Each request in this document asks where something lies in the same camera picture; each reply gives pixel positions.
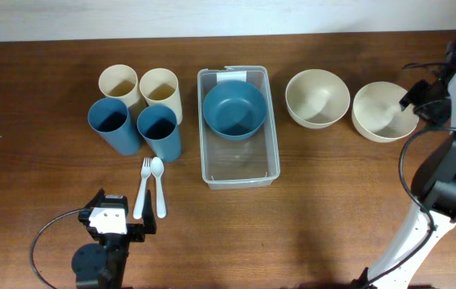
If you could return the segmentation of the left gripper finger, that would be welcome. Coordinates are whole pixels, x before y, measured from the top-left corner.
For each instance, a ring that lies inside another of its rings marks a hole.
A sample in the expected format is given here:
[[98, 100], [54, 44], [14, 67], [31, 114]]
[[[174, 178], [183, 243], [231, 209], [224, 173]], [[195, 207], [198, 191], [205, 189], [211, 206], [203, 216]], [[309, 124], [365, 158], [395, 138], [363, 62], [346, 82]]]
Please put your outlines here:
[[94, 207], [100, 207], [103, 200], [104, 200], [104, 190], [100, 189], [96, 193], [96, 195], [93, 197], [93, 199], [90, 200], [84, 208], [89, 209], [89, 208], [94, 208]]
[[145, 193], [145, 203], [142, 210], [142, 219], [144, 223], [145, 234], [155, 234], [157, 232], [157, 223], [151, 201], [151, 191], [148, 189]]

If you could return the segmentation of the cream bowl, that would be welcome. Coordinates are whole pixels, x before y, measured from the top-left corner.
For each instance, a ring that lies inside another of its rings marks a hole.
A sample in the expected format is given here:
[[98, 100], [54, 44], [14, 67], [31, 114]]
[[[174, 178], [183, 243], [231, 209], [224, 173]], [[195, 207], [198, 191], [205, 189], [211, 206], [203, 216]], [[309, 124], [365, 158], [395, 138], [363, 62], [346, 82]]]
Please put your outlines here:
[[417, 127], [419, 117], [411, 107], [401, 108], [407, 91], [395, 83], [374, 82], [363, 86], [352, 104], [352, 122], [363, 137], [388, 143], [408, 136]]
[[291, 78], [285, 100], [290, 117], [305, 128], [326, 128], [341, 119], [351, 103], [345, 82], [330, 71], [309, 69]]

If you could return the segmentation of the blue bowl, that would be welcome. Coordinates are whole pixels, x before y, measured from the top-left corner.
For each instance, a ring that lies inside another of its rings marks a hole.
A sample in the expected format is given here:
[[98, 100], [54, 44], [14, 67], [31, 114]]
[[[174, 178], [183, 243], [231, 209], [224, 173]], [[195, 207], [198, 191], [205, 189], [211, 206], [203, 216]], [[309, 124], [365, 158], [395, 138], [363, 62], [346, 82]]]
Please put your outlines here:
[[202, 112], [218, 136], [226, 140], [245, 140], [262, 127], [267, 118], [267, 102], [254, 85], [231, 80], [207, 93]]

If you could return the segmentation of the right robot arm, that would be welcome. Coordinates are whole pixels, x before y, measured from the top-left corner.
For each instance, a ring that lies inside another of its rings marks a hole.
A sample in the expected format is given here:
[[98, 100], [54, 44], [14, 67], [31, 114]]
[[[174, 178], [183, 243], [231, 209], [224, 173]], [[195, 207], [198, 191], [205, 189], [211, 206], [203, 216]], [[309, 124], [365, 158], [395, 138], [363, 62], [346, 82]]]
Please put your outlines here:
[[[412, 205], [386, 252], [351, 282], [353, 288], [407, 288], [430, 251], [456, 227], [456, 39], [447, 45], [444, 61], [433, 66], [436, 80], [418, 81], [398, 102], [402, 110], [412, 108], [427, 123], [405, 142], [398, 160], [398, 175]], [[408, 184], [404, 175], [407, 150], [429, 132], [450, 135]]]

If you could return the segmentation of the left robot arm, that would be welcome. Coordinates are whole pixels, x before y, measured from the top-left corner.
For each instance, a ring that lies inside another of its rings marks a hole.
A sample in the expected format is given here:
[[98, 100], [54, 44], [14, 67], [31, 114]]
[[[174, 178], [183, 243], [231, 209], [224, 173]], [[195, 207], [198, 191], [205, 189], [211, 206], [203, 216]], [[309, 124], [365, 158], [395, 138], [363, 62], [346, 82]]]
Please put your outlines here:
[[151, 206], [151, 193], [145, 193], [141, 223], [128, 223], [128, 199], [106, 194], [100, 189], [79, 212], [82, 223], [94, 242], [81, 246], [74, 254], [71, 269], [78, 288], [121, 288], [129, 246], [144, 242], [157, 232]]

